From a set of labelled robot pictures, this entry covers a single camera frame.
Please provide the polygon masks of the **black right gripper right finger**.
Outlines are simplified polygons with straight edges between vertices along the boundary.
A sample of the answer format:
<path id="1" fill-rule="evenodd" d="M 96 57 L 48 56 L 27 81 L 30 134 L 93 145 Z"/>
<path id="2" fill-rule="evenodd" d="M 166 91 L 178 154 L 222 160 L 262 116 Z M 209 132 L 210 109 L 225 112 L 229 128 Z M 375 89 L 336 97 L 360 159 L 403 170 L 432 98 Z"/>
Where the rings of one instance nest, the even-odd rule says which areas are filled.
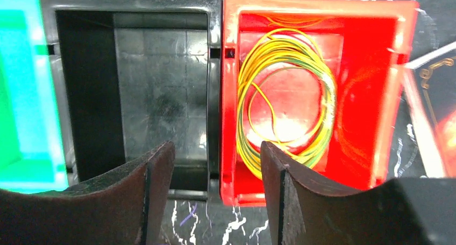
<path id="1" fill-rule="evenodd" d="M 361 191 L 260 149 L 274 244 L 455 244 L 455 179 L 396 178 Z"/>

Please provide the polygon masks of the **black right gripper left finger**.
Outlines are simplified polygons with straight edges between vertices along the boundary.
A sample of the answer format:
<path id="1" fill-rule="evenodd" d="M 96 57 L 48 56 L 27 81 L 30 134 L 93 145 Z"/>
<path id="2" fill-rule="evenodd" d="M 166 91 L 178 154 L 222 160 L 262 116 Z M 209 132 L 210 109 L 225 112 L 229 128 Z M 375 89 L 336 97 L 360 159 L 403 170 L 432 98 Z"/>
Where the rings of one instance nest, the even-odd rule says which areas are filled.
<path id="1" fill-rule="evenodd" d="M 175 146 L 143 156 L 63 191 L 1 191 L 1 244 L 155 244 Z"/>

